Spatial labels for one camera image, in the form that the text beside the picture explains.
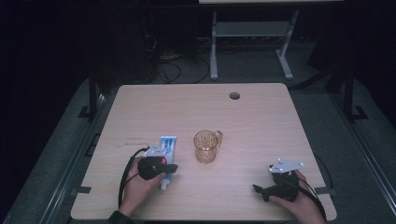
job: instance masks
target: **metal leg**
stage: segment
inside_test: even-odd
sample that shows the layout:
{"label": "metal leg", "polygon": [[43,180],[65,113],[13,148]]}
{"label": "metal leg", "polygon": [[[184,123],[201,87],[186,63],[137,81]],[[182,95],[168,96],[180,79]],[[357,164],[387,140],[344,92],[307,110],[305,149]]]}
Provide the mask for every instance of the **metal leg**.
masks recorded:
{"label": "metal leg", "polygon": [[276,50],[276,56],[279,59],[280,66],[282,67],[283,73],[285,74],[285,78],[287,80],[293,80],[293,74],[290,71],[288,62],[286,61],[285,55],[289,46],[289,42],[291,39],[291,35],[293,34],[294,24],[297,20],[298,10],[295,10],[291,16],[290,25],[288,27],[288,31],[285,36],[285,43],[283,44],[281,49]]}
{"label": "metal leg", "polygon": [[210,52],[210,78],[212,80],[218,80],[218,59],[216,58],[216,17],[217,12],[213,12],[212,22],[212,50]]}

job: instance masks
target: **measuring cup handle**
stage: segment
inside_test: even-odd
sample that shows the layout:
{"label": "measuring cup handle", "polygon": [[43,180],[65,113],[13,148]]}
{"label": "measuring cup handle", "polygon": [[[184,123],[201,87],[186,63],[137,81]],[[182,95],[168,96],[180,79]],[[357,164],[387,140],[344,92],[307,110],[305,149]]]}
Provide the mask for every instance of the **measuring cup handle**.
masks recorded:
{"label": "measuring cup handle", "polygon": [[218,137],[218,147],[220,147],[221,146],[221,140],[222,140],[222,132],[221,131],[216,131],[215,134]]}

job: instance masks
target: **floor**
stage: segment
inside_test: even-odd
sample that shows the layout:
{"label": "floor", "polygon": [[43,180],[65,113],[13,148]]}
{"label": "floor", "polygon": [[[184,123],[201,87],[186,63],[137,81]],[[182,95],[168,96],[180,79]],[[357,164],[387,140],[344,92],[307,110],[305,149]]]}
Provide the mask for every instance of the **floor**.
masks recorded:
{"label": "floor", "polygon": [[[246,39],[243,44],[224,49],[218,56],[217,81],[207,75],[209,54],[202,49],[197,57],[180,57],[159,64],[157,69],[161,73],[149,84],[200,80],[199,83],[281,82],[294,86],[318,73],[306,64],[315,43],[294,41],[287,53],[294,80],[287,81],[275,53],[281,41],[263,40],[257,44],[256,40]],[[169,59],[174,55],[163,56]],[[361,106],[368,119],[347,121],[341,109],[343,90],[329,94],[325,91],[327,82],[328,79],[323,78],[306,89],[290,91],[290,96],[312,150],[318,156],[320,171],[328,187],[337,192],[332,199],[338,216],[331,223],[396,223],[396,212],[391,206],[394,198],[387,196],[387,191],[396,186],[393,174],[396,130],[357,80],[354,105]],[[78,117],[81,108],[89,104],[88,80],[81,83],[14,203],[8,223],[106,223],[105,220],[74,220],[70,210],[117,90],[113,88],[101,95],[98,113],[88,122]]]}

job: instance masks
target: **wooden table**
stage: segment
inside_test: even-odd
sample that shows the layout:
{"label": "wooden table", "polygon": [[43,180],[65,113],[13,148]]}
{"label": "wooden table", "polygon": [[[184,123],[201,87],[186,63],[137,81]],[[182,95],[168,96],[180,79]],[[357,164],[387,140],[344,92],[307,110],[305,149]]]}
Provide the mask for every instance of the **wooden table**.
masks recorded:
{"label": "wooden table", "polygon": [[[230,98],[238,92],[240,99]],[[195,159],[196,133],[223,132],[214,162]],[[302,161],[313,188],[324,187],[289,92],[283,84],[196,84],[122,86],[108,115],[71,216],[107,219],[118,208],[123,169],[138,149],[177,136],[179,167],[166,191],[154,190],[135,213],[143,220],[290,220],[293,216],[265,203],[252,184],[274,182],[268,166],[278,158]],[[329,194],[319,195],[333,220]]]}

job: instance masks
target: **dark background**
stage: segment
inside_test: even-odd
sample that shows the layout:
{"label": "dark background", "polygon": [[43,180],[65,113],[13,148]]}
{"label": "dark background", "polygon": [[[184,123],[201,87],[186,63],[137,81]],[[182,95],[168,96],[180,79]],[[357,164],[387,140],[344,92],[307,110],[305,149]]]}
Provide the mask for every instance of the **dark background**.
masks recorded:
{"label": "dark background", "polygon": [[[144,14],[113,6],[92,0],[0,0],[1,219],[92,71],[102,91],[148,83],[155,58],[145,51],[144,32],[188,53],[194,53],[196,36],[210,36],[208,11],[159,10],[147,21]],[[293,38],[321,37],[313,54],[319,56],[310,64],[320,70],[347,54],[356,78],[396,126],[394,11],[395,3],[374,0],[346,1],[333,17],[322,17],[328,10],[308,8],[301,10]],[[322,25],[325,30],[318,30]]]}

